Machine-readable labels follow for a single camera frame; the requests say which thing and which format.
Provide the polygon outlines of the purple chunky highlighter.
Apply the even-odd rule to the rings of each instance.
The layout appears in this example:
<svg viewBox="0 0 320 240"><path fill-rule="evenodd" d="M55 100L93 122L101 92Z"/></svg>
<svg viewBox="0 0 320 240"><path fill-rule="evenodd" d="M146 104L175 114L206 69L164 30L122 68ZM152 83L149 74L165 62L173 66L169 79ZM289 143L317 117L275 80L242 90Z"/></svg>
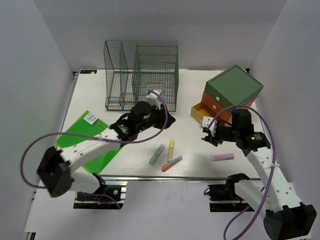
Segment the purple chunky highlighter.
<svg viewBox="0 0 320 240"><path fill-rule="evenodd" d="M218 154L210 156L211 162L218 162L218 161L226 161L226 160L233 160L235 155L233 153L226 153L226 154Z"/></svg>

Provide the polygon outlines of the green plastic folder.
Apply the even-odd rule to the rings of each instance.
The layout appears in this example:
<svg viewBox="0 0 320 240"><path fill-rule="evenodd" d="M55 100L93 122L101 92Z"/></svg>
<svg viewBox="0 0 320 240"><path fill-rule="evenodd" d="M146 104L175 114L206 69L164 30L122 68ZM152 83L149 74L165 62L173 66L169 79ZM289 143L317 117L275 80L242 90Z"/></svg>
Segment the green plastic folder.
<svg viewBox="0 0 320 240"><path fill-rule="evenodd" d="M104 130L108 128L108 125L95 116L90 111L86 110L67 130L66 133L78 134L77 136L62 134L56 140L57 147L65 149L73 147L76 149L80 147L83 150L94 143L93 140L89 140L87 137L81 137L81 135L94 137L100 135ZM82 165L82 168L88 173L99 174L102 170L111 162L111 160L118 154L120 148L105 152L90 161Z"/></svg>

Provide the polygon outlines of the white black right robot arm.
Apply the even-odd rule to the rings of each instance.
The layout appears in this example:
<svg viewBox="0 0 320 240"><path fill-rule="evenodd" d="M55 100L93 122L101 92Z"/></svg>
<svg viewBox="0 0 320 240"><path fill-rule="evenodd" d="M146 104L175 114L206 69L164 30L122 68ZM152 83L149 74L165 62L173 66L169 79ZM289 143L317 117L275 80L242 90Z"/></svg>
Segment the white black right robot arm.
<svg viewBox="0 0 320 240"><path fill-rule="evenodd" d="M213 117L203 117L203 138L214 146L235 143L254 167L264 186L261 192L244 173L227 177L224 188L211 188L213 200L229 197L244 200L263 220L265 232L271 240L288 240L306 236L315 222L317 212L306 205L292 190L276 161L275 144L263 132L256 132L251 107L232 111L232 123L224 126Z"/></svg>

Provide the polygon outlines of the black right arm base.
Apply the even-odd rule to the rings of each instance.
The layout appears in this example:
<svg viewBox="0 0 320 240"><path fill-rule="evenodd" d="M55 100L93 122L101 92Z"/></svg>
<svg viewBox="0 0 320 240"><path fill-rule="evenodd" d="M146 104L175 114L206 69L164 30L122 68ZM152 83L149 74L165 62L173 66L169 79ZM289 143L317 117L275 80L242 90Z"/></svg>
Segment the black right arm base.
<svg viewBox="0 0 320 240"><path fill-rule="evenodd" d="M224 184L209 184L203 194L209 197L209 210L211 213L236 213L247 209L254 210L235 193L235 183L250 180L244 173L237 173L227 177Z"/></svg>

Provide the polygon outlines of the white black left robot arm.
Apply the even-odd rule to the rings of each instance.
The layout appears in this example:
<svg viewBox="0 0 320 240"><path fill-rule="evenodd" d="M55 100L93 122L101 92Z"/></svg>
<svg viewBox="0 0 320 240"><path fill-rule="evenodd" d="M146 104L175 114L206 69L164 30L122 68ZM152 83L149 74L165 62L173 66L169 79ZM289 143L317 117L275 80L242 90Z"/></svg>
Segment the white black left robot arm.
<svg viewBox="0 0 320 240"><path fill-rule="evenodd" d="M133 143L139 133L149 128L167 129L175 121L164 104L157 108L146 101L140 101L129 113L123 114L97 135L89 136L85 141L62 149L53 146L48 148L39 164L37 174L53 198L74 190L87 192L99 200L106 193L103 179L97 173L86 175L77 172L77 169L107 152Z"/></svg>

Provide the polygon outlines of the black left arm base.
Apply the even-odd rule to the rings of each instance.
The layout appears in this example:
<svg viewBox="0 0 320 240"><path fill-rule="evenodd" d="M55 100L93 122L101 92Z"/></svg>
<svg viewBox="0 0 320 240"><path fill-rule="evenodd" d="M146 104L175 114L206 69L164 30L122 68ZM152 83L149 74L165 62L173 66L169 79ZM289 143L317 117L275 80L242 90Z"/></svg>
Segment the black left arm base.
<svg viewBox="0 0 320 240"><path fill-rule="evenodd" d="M79 191L75 195L74 209L120 210L124 205L126 187L123 183L109 183L97 173L93 177L99 187L93 192Z"/></svg>

